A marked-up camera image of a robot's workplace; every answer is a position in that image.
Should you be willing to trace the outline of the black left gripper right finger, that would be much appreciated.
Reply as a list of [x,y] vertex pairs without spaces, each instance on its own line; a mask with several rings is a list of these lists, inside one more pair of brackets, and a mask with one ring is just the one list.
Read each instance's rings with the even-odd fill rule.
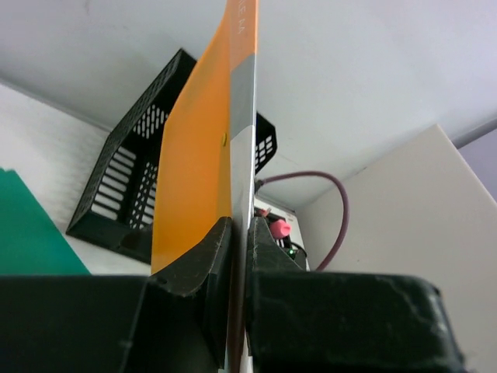
[[306,271],[263,218],[248,231],[246,329],[256,372],[463,372],[440,291],[418,277]]

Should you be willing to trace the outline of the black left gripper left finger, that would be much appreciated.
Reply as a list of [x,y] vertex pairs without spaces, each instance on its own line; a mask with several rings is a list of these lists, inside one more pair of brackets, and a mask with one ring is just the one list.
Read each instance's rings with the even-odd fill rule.
[[216,372],[224,367],[229,217],[149,277],[1,279],[3,372]]

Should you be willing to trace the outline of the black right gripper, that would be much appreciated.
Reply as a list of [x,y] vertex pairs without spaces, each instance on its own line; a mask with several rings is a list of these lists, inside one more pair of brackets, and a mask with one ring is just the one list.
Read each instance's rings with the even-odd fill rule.
[[303,270],[308,270],[308,254],[302,245],[290,239],[278,239],[278,246]]

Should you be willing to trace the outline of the red clear pen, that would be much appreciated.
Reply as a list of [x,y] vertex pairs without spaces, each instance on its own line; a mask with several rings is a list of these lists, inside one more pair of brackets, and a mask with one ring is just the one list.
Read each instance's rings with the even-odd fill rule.
[[262,217],[264,217],[264,218],[267,218],[267,217],[269,216],[270,212],[271,212],[271,209],[270,209],[270,208],[269,208],[269,209],[266,209],[266,210],[265,210],[265,209],[260,209],[260,210],[259,210],[260,215],[261,215]]

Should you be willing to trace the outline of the orange folder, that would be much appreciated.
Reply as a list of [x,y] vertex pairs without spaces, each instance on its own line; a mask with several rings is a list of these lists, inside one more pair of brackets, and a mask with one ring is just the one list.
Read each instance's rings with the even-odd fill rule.
[[151,269],[157,272],[198,243],[218,218],[233,219],[229,372],[249,369],[244,303],[254,208],[257,32],[257,2],[227,2],[165,124],[153,223]]

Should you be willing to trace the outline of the black pen holder box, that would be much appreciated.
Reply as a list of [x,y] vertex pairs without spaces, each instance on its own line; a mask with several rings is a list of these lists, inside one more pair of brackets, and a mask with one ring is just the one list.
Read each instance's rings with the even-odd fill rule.
[[280,217],[273,214],[270,207],[267,209],[255,207],[254,212],[255,216],[265,219],[272,235],[278,235],[280,233]]

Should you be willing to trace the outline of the black mesh file organizer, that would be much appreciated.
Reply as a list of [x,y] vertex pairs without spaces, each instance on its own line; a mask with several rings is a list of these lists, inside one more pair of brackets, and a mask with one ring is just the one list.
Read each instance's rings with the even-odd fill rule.
[[[68,226],[70,236],[151,268],[162,137],[198,60],[177,51],[110,132]],[[260,133],[261,123],[256,114],[255,152],[275,146],[275,127]]]

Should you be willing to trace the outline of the green folder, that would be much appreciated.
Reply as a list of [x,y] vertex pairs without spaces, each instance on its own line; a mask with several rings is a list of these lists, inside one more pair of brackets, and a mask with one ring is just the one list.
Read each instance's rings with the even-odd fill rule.
[[13,170],[1,171],[1,274],[88,274],[47,212]]

